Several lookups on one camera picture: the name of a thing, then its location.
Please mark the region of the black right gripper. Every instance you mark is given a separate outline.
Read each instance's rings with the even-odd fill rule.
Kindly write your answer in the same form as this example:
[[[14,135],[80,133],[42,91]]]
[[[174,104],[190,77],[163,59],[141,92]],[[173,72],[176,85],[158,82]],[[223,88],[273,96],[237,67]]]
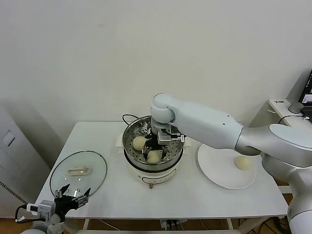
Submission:
[[[142,148],[142,153],[145,160],[147,160],[150,150],[161,150],[161,162],[168,161],[168,146],[163,147],[162,145],[159,145],[157,135],[150,133],[145,137],[145,139],[145,146]]]

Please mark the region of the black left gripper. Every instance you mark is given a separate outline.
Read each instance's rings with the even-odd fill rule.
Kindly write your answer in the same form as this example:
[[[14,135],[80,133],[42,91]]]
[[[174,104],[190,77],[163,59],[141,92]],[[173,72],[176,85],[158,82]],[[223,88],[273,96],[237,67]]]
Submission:
[[[78,197],[63,195],[69,186],[70,184],[67,184],[54,192],[55,213],[58,216],[66,216],[70,210],[76,210],[78,209],[78,205],[85,205],[89,201],[91,188],[87,189],[83,195]]]

